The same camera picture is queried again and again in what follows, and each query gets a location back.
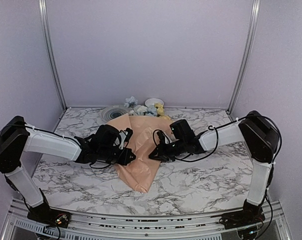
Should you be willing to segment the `peach wrapping paper sheet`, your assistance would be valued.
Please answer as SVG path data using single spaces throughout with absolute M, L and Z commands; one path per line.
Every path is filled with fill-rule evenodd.
M 135 154 L 136 159 L 126 166 L 117 164 L 115 169 L 119 178 L 134 191 L 147 193 L 153 183 L 160 166 L 160 161 L 149 158 L 156 148 L 153 141 L 154 130 L 162 130 L 168 136 L 172 135 L 171 119 L 155 116 L 134 116 L 124 114 L 107 122 L 118 130 L 130 128 L 133 131 L 128 148 Z

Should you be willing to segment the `white fake rose stem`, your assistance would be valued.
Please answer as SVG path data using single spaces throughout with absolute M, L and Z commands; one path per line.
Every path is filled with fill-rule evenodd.
M 133 112 L 137 116 L 144 116 L 147 112 L 148 108 L 144 105 L 137 105 L 133 108 Z

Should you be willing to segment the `yellow fake flower stem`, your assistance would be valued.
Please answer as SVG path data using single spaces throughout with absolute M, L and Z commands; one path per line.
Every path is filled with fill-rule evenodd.
M 165 120 L 171 120 L 168 115 L 165 115 L 164 105 L 161 103 L 155 103 L 154 107 L 156 108 L 157 117 Z

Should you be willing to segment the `blue fake flower stem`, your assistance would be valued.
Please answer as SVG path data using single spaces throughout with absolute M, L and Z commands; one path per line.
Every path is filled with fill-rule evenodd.
M 129 109 L 129 112 L 128 112 L 129 115 L 136 116 L 133 111 L 133 108 L 138 105 L 139 105 L 138 100 L 134 96 L 131 96 L 131 97 L 125 99 L 124 107 Z M 145 115 L 138 115 L 138 116 L 157 117 L 157 110 L 154 106 L 149 106 L 147 108 L 148 109 L 147 109 L 147 112 L 145 113 Z

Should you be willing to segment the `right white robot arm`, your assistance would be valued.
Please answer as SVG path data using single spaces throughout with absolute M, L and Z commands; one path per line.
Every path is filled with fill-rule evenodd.
M 175 138 L 171 141 L 164 131 L 156 129 L 152 136 L 154 150 L 148 155 L 152 160 L 188 163 L 192 155 L 202 155 L 204 160 L 218 147 L 244 142 L 253 164 L 253 172 L 244 209 L 238 219 L 249 224 L 258 216 L 258 207 L 264 202 L 267 189 L 272 181 L 275 159 L 282 147 L 282 135 L 278 126 L 267 116 L 256 110 L 232 122 L 195 134 L 185 119 L 173 122 L 170 130 Z

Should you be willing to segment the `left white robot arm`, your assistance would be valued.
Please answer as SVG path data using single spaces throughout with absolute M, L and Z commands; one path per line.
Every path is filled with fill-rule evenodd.
M 104 124 L 87 137 L 67 137 L 29 125 L 17 115 L 0 130 L 0 172 L 34 209 L 35 215 L 49 223 L 54 219 L 54 211 L 23 168 L 22 154 L 40 153 L 90 166 L 96 162 L 126 166 L 136 159 L 128 148 L 132 135 L 130 128 L 118 130 Z

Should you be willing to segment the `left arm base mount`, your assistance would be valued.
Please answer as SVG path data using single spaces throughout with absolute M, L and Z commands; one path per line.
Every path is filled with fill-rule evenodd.
M 53 209 L 48 203 L 31 207 L 28 206 L 27 218 L 39 223 L 48 224 L 50 226 L 58 226 L 67 228 L 71 219 L 71 213 L 63 210 Z

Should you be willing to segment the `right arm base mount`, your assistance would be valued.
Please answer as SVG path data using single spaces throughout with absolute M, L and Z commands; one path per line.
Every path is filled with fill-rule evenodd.
M 245 200 L 242 210 L 222 214 L 219 223 L 226 230 L 263 223 L 266 217 L 263 214 L 262 204 L 263 202 L 259 205 L 253 205 Z

